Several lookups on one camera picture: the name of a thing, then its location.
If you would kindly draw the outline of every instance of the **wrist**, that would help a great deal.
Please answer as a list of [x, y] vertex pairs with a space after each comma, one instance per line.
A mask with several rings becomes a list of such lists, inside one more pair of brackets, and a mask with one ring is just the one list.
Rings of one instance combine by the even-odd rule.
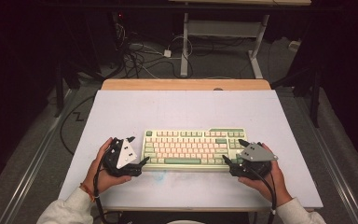
[[284, 191], [284, 192], [277, 192], [277, 207], [288, 203], [290, 201], [292, 201], [293, 198], [292, 196], [289, 194], [289, 192]]
[[90, 199], [92, 202], [95, 201], [93, 188], [90, 188], [85, 182], [80, 183], [80, 186], [79, 186], [79, 187], [80, 187], [84, 192], [88, 193], [89, 199]]

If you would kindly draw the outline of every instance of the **white jacket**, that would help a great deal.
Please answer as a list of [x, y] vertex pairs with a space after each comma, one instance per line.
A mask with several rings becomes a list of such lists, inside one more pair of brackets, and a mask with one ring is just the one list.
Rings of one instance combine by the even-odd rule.
[[[76, 188], [67, 200], [51, 203], [37, 220], [37, 224], [91, 223], [92, 202], [88, 193]], [[316, 212], [307, 212], [297, 198], [277, 208], [277, 214], [285, 224], [322, 224], [324, 219]]]

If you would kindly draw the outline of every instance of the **table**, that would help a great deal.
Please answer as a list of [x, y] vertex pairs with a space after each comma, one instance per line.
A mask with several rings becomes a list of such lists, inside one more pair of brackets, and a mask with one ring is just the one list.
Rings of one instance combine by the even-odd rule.
[[[188, 90], [175, 88], [176, 84], [188, 86]], [[308, 209], [323, 207], [276, 92], [266, 84], [259, 79], [106, 80], [95, 98], [59, 198], [67, 198], [78, 187], [89, 168], [86, 164], [91, 163], [108, 137], [135, 136], [131, 145], [140, 153], [143, 132], [151, 126], [206, 129], [225, 125], [244, 127], [248, 140], [263, 141], [271, 147], [280, 158], [293, 196]], [[211, 91], [216, 87], [224, 91]], [[101, 198], [106, 209], [121, 211], [235, 212], [270, 208], [270, 202], [229, 173], [143, 171], [131, 182], [104, 192]]]
[[[277, 6], [309, 6], [310, 0], [172, 0], [174, 2], [191, 3], [217, 3], [217, 4], [242, 4], [242, 5], [277, 5]], [[255, 78], [263, 78], [257, 61], [257, 53], [267, 28], [269, 15], [264, 15], [261, 22], [238, 21], [200, 21], [189, 20], [185, 13], [183, 31], [183, 53], [181, 61], [181, 77], [187, 77], [188, 66], [188, 36], [189, 35], [217, 35], [233, 37], [255, 37], [253, 50], [248, 51], [249, 60], [253, 68]]]

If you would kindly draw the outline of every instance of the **table surface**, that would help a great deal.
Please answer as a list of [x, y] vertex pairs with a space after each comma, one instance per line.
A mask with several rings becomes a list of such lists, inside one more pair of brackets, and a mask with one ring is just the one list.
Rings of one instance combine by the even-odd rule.
[[[163, 90], [150, 90], [159, 89], [150, 85], [153, 82], [166, 85], [160, 86]], [[211, 91], [215, 87], [234, 87], [232, 82], [238, 82], [234, 91]], [[279, 157], [291, 194], [308, 209], [323, 207], [276, 92], [269, 86], [256, 91], [257, 85], [250, 83], [258, 82], [263, 81], [106, 80], [95, 98], [59, 198], [67, 198], [78, 187], [88, 170], [85, 164], [91, 163], [108, 137], [135, 136], [131, 145], [140, 155], [147, 129], [243, 127], [248, 141], [266, 143]], [[192, 85], [188, 85], [188, 91], [166, 91], [170, 86], [177, 88], [173, 86], [175, 83], [183, 87], [186, 83]], [[133, 90], [137, 87], [147, 90]], [[132, 181], [112, 187], [101, 197], [105, 208], [115, 210], [268, 211], [270, 208], [270, 202], [254, 189], [239, 183], [229, 172], [143, 171]]]
[[242, 5], [309, 6], [310, 0], [170, 0], [184, 3], [218, 3]]

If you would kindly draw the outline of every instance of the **keyboard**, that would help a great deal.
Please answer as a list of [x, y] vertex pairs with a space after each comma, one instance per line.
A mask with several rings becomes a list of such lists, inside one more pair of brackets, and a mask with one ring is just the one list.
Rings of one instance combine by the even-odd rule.
[[226, 172], [223, 155], [232, 162], [242, 162], [244, 147], [238, 139], [247, 140], [243, 128], [146, 130], [141, 160], [150, 159], [143, 169]]

